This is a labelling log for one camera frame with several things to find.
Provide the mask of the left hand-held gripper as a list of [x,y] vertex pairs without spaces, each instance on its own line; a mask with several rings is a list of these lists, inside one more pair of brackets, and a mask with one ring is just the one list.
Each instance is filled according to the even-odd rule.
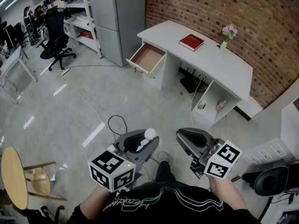
[[159,143],[155,129],[140,129],[121,135],[88,160],[91,179],[110,192],[131,188]]

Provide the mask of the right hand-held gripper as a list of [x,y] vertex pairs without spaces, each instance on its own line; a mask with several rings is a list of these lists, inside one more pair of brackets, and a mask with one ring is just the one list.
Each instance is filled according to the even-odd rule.
[[203,175],[226,178],[242,155],[242,150],[231,141],[214,138],[202,129],[180,128],[176,140],[192,157],[190,170],[199,179]]

